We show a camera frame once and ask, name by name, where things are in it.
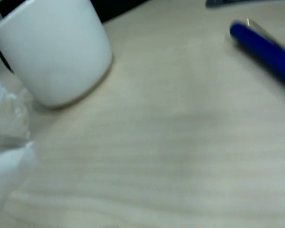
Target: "transparent plastic wrapper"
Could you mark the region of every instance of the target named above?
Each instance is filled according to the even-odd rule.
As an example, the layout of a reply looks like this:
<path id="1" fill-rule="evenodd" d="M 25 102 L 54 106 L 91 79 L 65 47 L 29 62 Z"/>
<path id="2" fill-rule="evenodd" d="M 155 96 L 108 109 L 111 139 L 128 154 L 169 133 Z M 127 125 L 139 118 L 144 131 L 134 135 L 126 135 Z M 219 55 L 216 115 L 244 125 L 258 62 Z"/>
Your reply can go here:
<path id="1" fill-rule="evenodd" d="M 28 117 L 24 104 L 0 84 L 0 211 L 37 165 Z"/>

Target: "blue pen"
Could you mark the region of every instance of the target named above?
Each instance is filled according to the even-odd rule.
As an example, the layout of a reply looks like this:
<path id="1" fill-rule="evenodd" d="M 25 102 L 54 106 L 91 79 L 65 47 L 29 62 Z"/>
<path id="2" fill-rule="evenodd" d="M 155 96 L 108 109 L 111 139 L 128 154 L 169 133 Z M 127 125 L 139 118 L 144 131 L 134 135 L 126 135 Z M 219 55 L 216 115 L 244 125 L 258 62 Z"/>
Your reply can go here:
<path id="1" fill-rule="evenodd" d="M 285 49 L 258 24 L 251 21 L 260 34 L 248 27 L 249 19 L 247 19 L 247 22 L 248 24 L 246 25 L 242 22 L 231 24 L 231 36 L 245 49 L 252 52 L 259 60 L 265 63 L 285 82 Z"/>

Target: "desk surface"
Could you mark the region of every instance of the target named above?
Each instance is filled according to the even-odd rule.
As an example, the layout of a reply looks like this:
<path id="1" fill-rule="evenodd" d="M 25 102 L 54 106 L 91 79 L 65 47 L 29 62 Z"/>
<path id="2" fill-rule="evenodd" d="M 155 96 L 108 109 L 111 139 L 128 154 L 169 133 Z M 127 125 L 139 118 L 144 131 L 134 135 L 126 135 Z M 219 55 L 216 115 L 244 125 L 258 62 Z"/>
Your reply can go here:
<path id="1" fill-rule="evenodd" d="M 0 228 L 285 228 L 285 87 L 230 40 L 246 17 L 285 42 L 285 1 L 154 0 L 107 23 L 92 94 L 52 112 L 24 96 L 40 167 Z"/>

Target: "pen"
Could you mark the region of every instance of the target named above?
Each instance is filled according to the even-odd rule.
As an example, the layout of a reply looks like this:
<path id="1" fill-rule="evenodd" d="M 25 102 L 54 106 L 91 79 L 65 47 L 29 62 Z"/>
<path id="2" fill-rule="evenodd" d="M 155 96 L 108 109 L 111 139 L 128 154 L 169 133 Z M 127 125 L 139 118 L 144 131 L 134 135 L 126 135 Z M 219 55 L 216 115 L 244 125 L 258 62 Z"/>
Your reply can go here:
<path id="1" fill-rule="evenodd" d="M 230 34 L 285 82 L 285 50 L 280 45 L 239 21 L 231 24 Z"/>

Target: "silver pen clip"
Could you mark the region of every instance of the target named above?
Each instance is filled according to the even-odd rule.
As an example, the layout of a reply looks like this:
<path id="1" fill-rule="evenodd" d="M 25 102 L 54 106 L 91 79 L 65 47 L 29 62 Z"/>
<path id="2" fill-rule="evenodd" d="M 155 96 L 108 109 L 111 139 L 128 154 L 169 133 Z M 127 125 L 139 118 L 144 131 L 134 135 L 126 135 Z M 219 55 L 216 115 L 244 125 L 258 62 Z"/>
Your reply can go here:
<path id="1" fill-rule="evenodd" d="M 276 40 L 275 37 L 270 35 L 265 29 L 263 29 L 259 24 L 257 24 L 252 19 L 247 18 L 245 20 L 245 25 L 247 27 L 253 28 L 256 30 L 260 35 L 262 35 L 264 38 L 266 38 L 269 42 L 279 46 L 281 49 L 285 51 L 285 44 L 281 44 L 279 41 Z"/>

